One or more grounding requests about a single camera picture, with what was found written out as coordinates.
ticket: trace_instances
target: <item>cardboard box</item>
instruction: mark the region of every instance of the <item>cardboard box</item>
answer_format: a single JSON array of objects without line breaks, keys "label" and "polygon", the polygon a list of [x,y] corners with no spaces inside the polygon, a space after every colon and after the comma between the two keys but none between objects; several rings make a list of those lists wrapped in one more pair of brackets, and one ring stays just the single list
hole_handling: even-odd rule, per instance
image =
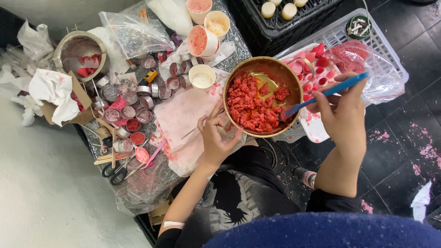
[{"label": "cardboard box", "polygon": [[162,224],[162,222],[164,221],[165,213],[167,212],[172,202],[173,196],[169,195],[165,202],[161,203],[161,205],[148,213],[149,222],[152,229],[154,225]]},{"label": "cardboard box", "polygon": [[[79,113],[75,118],[73,118],[70,121],[63,122],[62,125],[64,126],[66,123],[76,123],[76,124],[86,124],[94,119],[92,111],[92,101],[90,100],[87,93],[84,91],[83,86],[78,82],[78,79],[75,77],[75,74],[70,71],[68,73],[69,76],[72,77],[72,91],[77,95],[78,100],[81,102],[81,104],[84,107],[84,112]],[[46,120],[51,125],[55,125],[55,123],[52,121],[52,116],[55,112],[55,109],[58,107],[54,105],[53,103],[50,103],[48,101],[42,101],[44,103],[43,106],[40,107],[41,111],[43,112]]]}]

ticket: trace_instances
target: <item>green ashtray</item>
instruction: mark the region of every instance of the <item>green ashtray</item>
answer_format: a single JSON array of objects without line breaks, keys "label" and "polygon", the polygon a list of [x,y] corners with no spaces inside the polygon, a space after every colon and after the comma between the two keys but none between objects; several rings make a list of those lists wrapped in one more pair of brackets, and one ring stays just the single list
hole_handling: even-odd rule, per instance
[{"label": "green ashtray", "polygon": [[369,37],[371,31],[372,31],[372,23],[368,22],[367,16],[365,15],[361,15],[361,14],[355,15],[346,24],[346,33],[349,35],[349,37],[353,39],[361,40],[366,37]]}]

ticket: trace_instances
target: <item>black plastic crate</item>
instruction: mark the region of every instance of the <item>black plastic crate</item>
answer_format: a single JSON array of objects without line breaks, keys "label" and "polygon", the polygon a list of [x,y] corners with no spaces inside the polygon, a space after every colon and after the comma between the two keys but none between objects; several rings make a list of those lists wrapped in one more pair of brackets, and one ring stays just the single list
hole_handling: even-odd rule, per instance
[{"label": "black plastic crate", "polygon": [[236,26],[253,56],[274,56],[317,31],[334,13],[343,0],[309,0],[297,8],[292,20],[282,18],[283,6],[292,0],[282,0],[274,16],[265,19],[260,14],[266,0],[225,0]]}]

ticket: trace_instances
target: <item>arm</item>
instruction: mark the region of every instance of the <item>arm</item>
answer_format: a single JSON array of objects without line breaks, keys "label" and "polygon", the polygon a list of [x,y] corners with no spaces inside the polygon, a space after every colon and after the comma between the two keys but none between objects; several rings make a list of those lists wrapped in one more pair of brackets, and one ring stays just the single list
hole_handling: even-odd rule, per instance
[{"label": "arm", "polygon": [[[198,129],[202,133],[204,140],[204,153],[199,157],[197,168],[190,176],[184,187],[181,189],[175,200],[170,205],[164,217],[164,222],[185,223],[191,213],[193,213],[196,204],[202,198],[202,194],[209,182],[209,178],[219,169],[221,163],[227,158],[231,150],[242,138],[242,129],[239,129],[235,137],[227,143],[224,143],[220,134],[217,132],[216,125],[224,127],[220,118],[215,115],[223,108],[222,102],[214,107],[210,116],[203,116],[198,121]],[[159,236],[168,229],[179,228],[183,226],[171,225],[164,227],[164,223],[159,230]]]},{"label": "arm", "polygon": [[[335,80],[341,82],[355,75],[348,72]],[[317,104],[308,109],[321,112],[325,130],[336,144],[318,170],[315,189],[351,198],[357,194],[358,173],[366,153],[364,103],[360,99],[365,84],[366,80],[359,82],[341,92],[341,97],[326,98],[321,93],[328,89],[326,87],[314,93]]]}]

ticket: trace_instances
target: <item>forearm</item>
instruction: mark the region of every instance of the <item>forearm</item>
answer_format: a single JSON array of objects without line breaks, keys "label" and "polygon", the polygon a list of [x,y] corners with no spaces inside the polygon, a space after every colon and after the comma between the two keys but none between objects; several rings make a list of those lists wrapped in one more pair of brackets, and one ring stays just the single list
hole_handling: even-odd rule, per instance
[{"label": "forearm", "polygon": [[365,145],[353,146],[350,149],[336,146],[318,170],[314,182],[315,189],[335,195],[355,197],[358,173],[365,153]]},{"label": "forearm", "polygon": [[[209,169],[207,166],[198,166],[190,176],[184,187],[173,200],[164,217],[165,221],[185,223],[191,213],[193,213],[196,204],[202,198],[202,194],[209,182],[208,177],[216,170]],[[161,226],[159,234],[167,228]]]}]

